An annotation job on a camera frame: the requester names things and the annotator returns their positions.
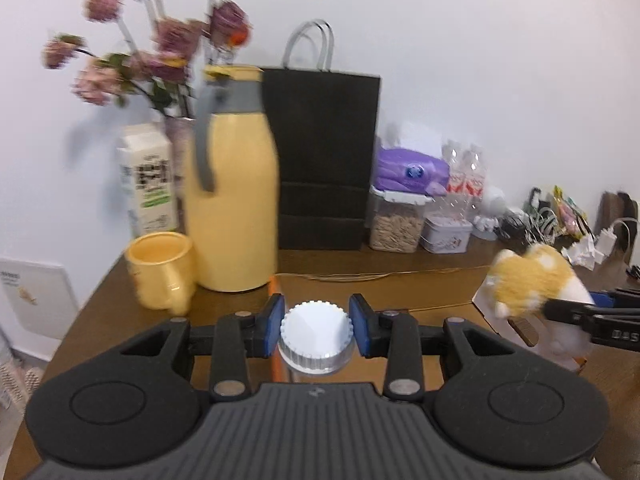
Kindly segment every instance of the white and yellow plush toy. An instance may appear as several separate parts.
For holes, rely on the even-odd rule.
[[[589,291],[571,265],[553,247],[531,246],[524,256],[501,251],[485,280],[498,318],[536,314],[548,299],[593,304]],[[542,319],[552,335],[552,352],[583,357],[589,351],[589,335],[580,328]]]

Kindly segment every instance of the yellow thermos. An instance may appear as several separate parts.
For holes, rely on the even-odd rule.
[[[184,161],[184,214],[200,285],[251,290],[276,272],[278,157],[262,71],[207,66]]]

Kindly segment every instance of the mug handle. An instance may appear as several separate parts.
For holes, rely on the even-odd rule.
[[[162,266],[162,273],[169,289],[168,309],[174,316],[185,316],[191,306],[191,295],[187,291],[184,278],[172,264]]]

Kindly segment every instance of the ridged cap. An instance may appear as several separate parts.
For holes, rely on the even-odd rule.
[[[305,301],[282,319],[278,348],[287,365],[303,374],[337,372],[353,353],[351,319],[333,303]]]

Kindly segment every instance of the purple wipes package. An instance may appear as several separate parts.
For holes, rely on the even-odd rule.
[[[373,185],[380,191],[443,196],[448,182],[449,165],[440,158],[404,148],[378,152]]]

